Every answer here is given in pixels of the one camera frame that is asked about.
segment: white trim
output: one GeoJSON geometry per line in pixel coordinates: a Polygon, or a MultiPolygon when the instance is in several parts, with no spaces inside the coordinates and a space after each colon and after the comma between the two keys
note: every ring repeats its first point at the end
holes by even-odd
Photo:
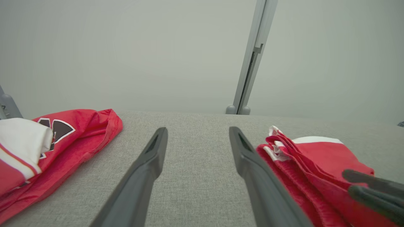
{"type": "Polygon", "coordinates": [[[43,143],[52,137],[52,130],[35,121],[23,118],[1,120],[0,143],[14,156],[30,165],[39,174],[38,166],[43,143]]]}
{"type": "Polygon", "coordinates": [[[282,133],[281,130],[279,130],[276,126],[273,126],[273,125],[272,125],[272,126],[269,128],[269,136],[272,136],[274,131],[276,132],[276,133],[275,133],[276,135],[279,135],[278,132],[282,133]]]}
{"type": "Polygon", "coordinates": [[[282,151],[278,151],[278,153],[275,153],[275,151],[273,151],[271,148],[265,146],[264,150],[267,152],[267,154],[271,157],[272,161],[287,161],[290,160],[290,157],[286,156],[282,151]]]}
{"type": "Polygon", "coordinates": [[[9,166],[18,170],[24,176],[24,178],[26,180],[35,176],[35,173],[30,168],[28,168],[26,165],[22,164],[20,161],[16,160],[15,158],[9,156],[9,154],[7,154],[1,148],[0,148],[0,159],[2,161],[4,161],[6,164],[8,164],[9,166]]]}
{"type": "Polygon", "coordinates": [[[295,144],[300,143],[318,143],[318,142],[328,142],[328,143],[340,143],[343,144],[339,139],[328,138],[328,137],[300,137],[292,140],[295,144]]]}
{"type": "Polygon", "coordinates": [[[275,141],[275,145],[276,145],[277,148],[278,147],[286,147],[281,141],[275,141]]]}
{"type": "Polygon", "coordinates": [[[39,156],[39,159],[44,159],[44,158],[46,158],[46,154],[45,154],[45,152],[44,152],[44,153],[41,153],[41,155],[42,155],[42,157],[41,157],[41,156],[39,156]]]}
{"type": "Polygon", "coordinates": [[[17,186],[17,187],[15,187],[15,188],[13,188],[13,190],[15,190],[15,189],[19,189],[19,188],[22,188],[22,186],[17,186]]]}

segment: gray table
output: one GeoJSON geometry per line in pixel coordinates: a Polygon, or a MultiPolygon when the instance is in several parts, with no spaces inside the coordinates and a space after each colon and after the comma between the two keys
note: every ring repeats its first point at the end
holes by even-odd
{"type": "Polygon", "coordinates": [[[237,174],[228,128],[254,145],[277,126],[291,139],[338,138],[378,177],[404,183],[404,128],[300,118],[118,112],[123,131],[55,193],[4,226],[88,226],[159,127],[168,129],[163,172],[151,194],[146,226],[255,226],[244,180],[237,174]]]}

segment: folded red shorts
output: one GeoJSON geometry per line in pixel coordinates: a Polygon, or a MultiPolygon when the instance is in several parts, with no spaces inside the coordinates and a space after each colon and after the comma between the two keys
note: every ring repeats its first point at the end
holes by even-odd
{"type": "Polygon", "coordinates": [[[50,127],[50,150],[41,154],[42,173],[0,195],[0,224],[53,193],[79,166],[102,150],[121,130],[122,120],[112,109],[77,109],[53,113],[33,121],[50,127]]]}
{"type": "Polygon", "coordinates": [[[346,226],[349,223],[355,227],[395,226],[384,216],[353,200],[347,189],[351,183],[342,177],[345,169],[352,169],[373,175],[372,168],[360,163],[353,153],[338,139],[327,137],[303,137],[290,140],[279,129],[272,126],[268,144],[258,146],[257,152],[271,169],[282,172],[298,188],[314,208],[331,206],[334,212],[322,212],[321,209],[310,210],[310,206],[301,208],[306,212],[315,226],[346,226]],[[312,194],[320,195],[310,199],[312,194]],[[318,218],[312,218],[317,212],[318,218]],[[335,222],[342,217],[345,224],[335,222]]]}

